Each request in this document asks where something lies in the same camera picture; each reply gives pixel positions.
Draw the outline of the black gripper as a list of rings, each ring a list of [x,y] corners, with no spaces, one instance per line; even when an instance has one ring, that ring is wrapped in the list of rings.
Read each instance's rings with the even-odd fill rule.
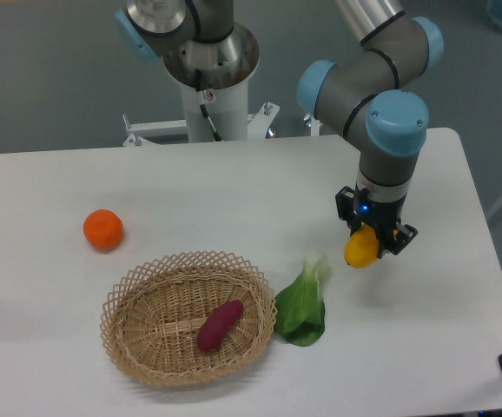
[[[401,222],[406,195],[393,202],[377,202],[367,189],[345,186],[335,196],[338,217],[347,224],[350,236],[363,224],[376,229],[378,257],[398,255],[417,236],[418,230]]]

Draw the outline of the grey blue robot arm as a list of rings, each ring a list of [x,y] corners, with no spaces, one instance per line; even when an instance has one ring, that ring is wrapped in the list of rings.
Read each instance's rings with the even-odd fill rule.
[[[359,151],[353,187],[335,197],[338,216],[356,235],[370,228],[377,256],[396,255],[416,236],[401,211],[429,112],[405,86],[437,64],[439,27],[409,17],[397,1],[341,1],[363,51],[343,67],[310,64],[296,89],[299,105]],[[143,60],[162,60],[184,97],[188,137],[222,142],[249,137],[247,83],[259,62],[254,35],[234,19],[230,1],[128,1],[116,24]]]

